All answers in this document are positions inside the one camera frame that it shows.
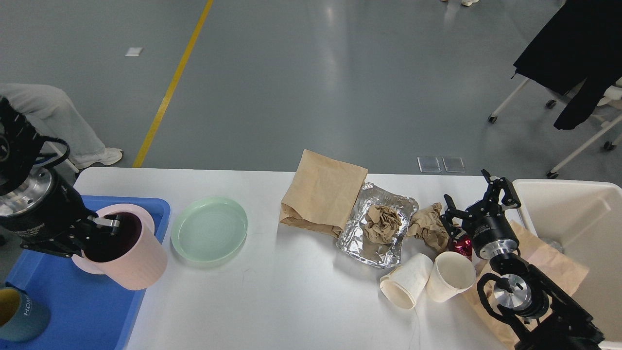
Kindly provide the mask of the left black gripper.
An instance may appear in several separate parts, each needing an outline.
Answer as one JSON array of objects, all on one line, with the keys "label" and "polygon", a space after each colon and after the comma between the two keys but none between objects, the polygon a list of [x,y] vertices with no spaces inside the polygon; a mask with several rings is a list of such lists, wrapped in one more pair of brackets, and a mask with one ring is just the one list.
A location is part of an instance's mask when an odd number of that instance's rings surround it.
[{"label": "left black gripper", "polygon": [[53,169],[33,170],[24,184],[1,197],[1,232],[20,247],[62,258],[82,256],[95,233],[118,235],[122,218],[96,217],[73,186]]}]

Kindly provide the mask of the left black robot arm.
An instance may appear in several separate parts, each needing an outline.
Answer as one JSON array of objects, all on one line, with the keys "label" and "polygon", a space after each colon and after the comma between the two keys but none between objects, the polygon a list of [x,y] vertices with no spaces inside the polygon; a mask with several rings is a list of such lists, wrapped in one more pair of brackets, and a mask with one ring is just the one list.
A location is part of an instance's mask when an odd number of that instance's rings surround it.
[{"label": "left black robot arm", "polygon": [[24,249],[66,258],[118,246],[127,221],[88,209],[55,170],[70,149],[62,155],[42,153],[46,142],[66,142],[40,135],[7,98],[1,99],[0,110],[2,232],[18,237]]}]

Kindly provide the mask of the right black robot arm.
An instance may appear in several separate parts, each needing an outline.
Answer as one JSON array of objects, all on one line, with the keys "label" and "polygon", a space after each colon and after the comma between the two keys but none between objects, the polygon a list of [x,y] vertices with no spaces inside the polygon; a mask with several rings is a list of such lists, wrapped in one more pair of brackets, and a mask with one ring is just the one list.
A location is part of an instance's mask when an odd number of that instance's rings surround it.
[{"label": "right black robot arm", "polygon": [[460,210],[446,194],[440,217],[451,238],[467,236],[476,257],[491,266],[476,284],[480,304],[513,330],[516,350],[598,350],[605,337],[591,314],[520,256],[519,239],[505,216],[506,209],[521,205],[512,182],[486,169],[482,175],[488,184],[482,199]]}]

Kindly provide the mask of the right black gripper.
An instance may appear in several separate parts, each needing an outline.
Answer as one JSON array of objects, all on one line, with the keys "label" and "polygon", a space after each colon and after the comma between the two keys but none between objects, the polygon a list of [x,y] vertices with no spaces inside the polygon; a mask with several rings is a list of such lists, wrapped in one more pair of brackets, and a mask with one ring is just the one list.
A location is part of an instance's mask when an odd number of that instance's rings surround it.
[{"label": "right black gripper", "polygon": [[[520,208],[522,203],[513,183],[506,177],[493,176],[486,169],[482,169],[481,173],[488,184],[483,202],[476,202],[464,211],[456,208],[453,198],[445,193],[447,208],[440,221],[453,240],[460,240],[467,233],[476,256],[489,261],[519,248],[519,239],[505,212]],[[456,226],[455,219],[463,220],[463,228]]]}]

